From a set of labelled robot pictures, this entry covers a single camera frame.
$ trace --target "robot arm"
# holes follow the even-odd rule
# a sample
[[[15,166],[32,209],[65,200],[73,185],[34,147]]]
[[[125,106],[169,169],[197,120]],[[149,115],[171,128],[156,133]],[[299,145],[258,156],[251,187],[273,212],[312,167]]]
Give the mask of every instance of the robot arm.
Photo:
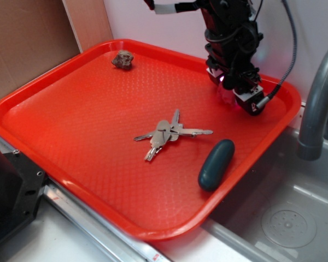
[[[250,19],[249,0],[196,0],[171,5],[155,5],[153,0],[145,2],[157,14],[200,9],[207,26],[206,64],[211,80],[233,90],[237,103],[251,115],[262,111],[263,108],[256,106],[264,98],[259,86],[259,69],[250,60],[263,35],[258,32],[256,21]]]

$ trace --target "cardboard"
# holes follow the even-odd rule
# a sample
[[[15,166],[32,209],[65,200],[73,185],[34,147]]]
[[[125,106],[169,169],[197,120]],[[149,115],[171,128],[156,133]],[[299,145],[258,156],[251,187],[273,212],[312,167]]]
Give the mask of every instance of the cardboard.
[[[0,98],[79,53],[60,0],[0,0]]]

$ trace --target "sink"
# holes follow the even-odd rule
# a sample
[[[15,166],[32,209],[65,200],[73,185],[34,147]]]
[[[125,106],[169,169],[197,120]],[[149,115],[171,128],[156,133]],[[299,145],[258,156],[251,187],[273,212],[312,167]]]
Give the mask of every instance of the sink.
[[[325,262],[328,141],[308,162],[296,156],[297,136],[287,128],[210,218],[276,261]]]

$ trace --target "cable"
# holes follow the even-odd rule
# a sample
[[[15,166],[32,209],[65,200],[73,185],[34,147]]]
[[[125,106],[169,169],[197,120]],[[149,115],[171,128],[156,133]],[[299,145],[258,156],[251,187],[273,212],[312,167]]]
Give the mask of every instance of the cable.
[[[260,13],[260,10],[261,10],[261,7],[262,7],[262,3],[263,3],[263,0],[261,0],[260,5],[259,5],[259,8],[257,9],[256,15],[255,15],[255,18],[254,18],[254,21],[256,21],[258,15]]]
[[[281,2],[283,3],[283,6],[285,8],[285,11],[287,13],[289,22],[290,22],[290,26],[291,26],[291,31],[293,34],[293,52],[292,52],[292,59],[289,65],[289,68],[287,69],[287,71],[285,72],[285,74],[283,75],[283,77],[281,78],[281,80],[278,82],[277,86],[272,90],[272,92],[270,94],[268,94],[267,96],[265,96],[260,102],[258,102],[258,104],[256,105],[257,108],[262,108],[264,107],[275,95],[276,93],[279,91],[279,89],[281,88],[284,80],[288,77],[288,75],[290,74],[290,72],[292,71],[294,64],[295,64],[295,60],[296,60],[296,54],[297,54],[297,35],[296,35],[296,28],[295,28],[295,23],[294,23],[294,19],[293,16],[291,15],[290,12],[290,8],[288,6],[288,3],[286,0],[281,0]]]

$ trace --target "bunch of keys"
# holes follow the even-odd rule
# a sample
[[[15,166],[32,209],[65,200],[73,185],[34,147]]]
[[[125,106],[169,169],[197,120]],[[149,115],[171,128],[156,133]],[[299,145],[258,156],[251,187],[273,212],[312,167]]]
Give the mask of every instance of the bunch of keys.
[[[134,138],[135,141],[151,138],[151,149],[146,154],[144,160],[151,161],[167,141],[176,141],[181,135],[194,138],[196,135],[210,135],[213,133],[211,130],[184,128],[183,124],[179,123],[179,116],[180,111],[176,109],[171,124],[166,120],[162,120],[154,131]]]

